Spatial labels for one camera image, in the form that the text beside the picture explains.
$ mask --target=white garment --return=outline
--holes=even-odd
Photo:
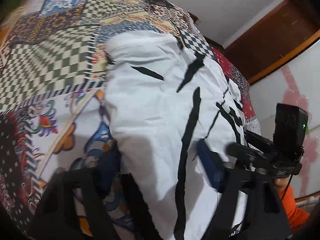
[[[193,107],[193,93],[200,87],[199,118],[186,165],[184,238],[201,239],[220,196],[209,186],[199,158],[194,159],[196,143],[209,131],[219,110],[216,102],[222,104],[225,100],[223,109],[229,113],[232,107],[244,123],[243,114],[234,103],[234,100],[240,103],[241,98],[237,85],[231,80],[227,82],[220,66],[205,57],[204,66],[177,93],[188,65],[196,56],[191,49],[180,50],[172,35],[152,31],[123,33],[106,43],[106,51],[115,62],[108,65],[105,93],[110,131],[118,142],[123,166],[139,186],[153,223],[164,240],[174,240],[181,138]],[[140,73],[132,66],[147,68],[164,80]],[[243,127],[236,125],[236,128],[243,143]],[[219,114],[206,142],[223,161],[229,161],[224,149],[231,141],[236,141],[235,133]],[[242,221],[245,204],[246,195],[241,193],[234,225]]]

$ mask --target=person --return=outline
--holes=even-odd
[[[282,199],[284,193],[284,198],[282,199],[282,205],[287,214],[289,225],[293,233],[296,233],[301,229],[306,220],[309,217],[309,213],[298,208],[293,196],[293,189],[291,186],[288,187],[285,192],[285,188],[288,185],[289,178],[275,179],[276,189],[278,191],[280,199]]]

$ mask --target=wooden furniture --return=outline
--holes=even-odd
[[[285,0],[225,49],[224,55],[253,84],[307,49],[320,24]]]

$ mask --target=orange sleeve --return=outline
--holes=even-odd
[[[284,194],[284,190],[279,192],[280,198],[282,198]],[[287,214],[289,225],[294,230],[295,228],[303,225],[307,218],[309,217],[309,213],[304,211],[301,208],[298,208],[293,196],[293,189],[291,186],[288,187],[286,194],[282,200],[282,205],[284,206],[284,210]]]

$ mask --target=green checkered pattern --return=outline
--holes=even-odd
[[[0,110],[84,82],[88,41],[97,26],[61,30],[36,45],[15,45],[0,77]]]
[[[106,0],[87,0],[82,18],[103,18],[115,12],[133,12],[143,8],[140,6],[129,6],[123,3],[115,3]]]

